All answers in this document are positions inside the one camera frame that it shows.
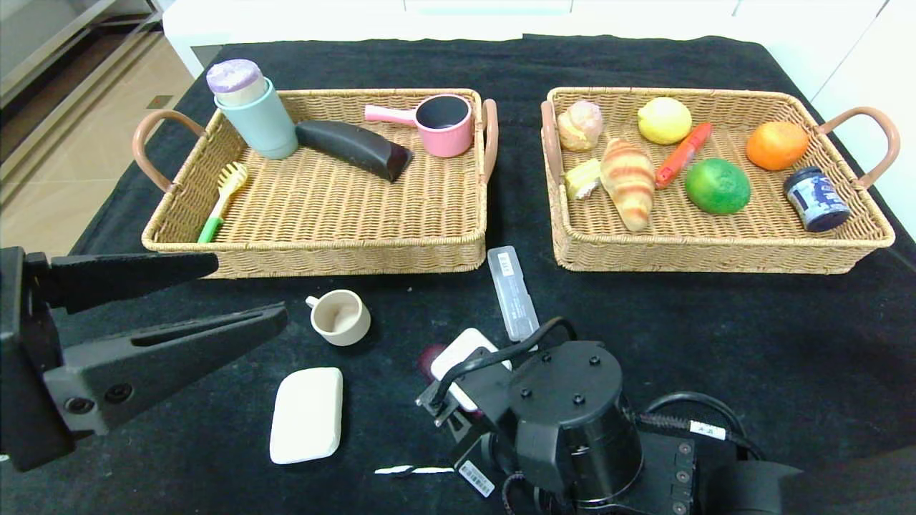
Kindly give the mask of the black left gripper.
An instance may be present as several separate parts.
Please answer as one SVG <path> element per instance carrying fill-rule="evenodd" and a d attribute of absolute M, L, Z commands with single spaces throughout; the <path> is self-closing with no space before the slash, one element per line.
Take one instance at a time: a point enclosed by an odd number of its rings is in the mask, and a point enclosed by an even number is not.
<path fill-rule="evenodd" d="M 65 255 L 2 249 L 2 453 L 20 472 L 103 436 L 273 338 L 267 305 L 63 350 L 54 308 L 78 313 L 204 278 L 213 253 Z"/>

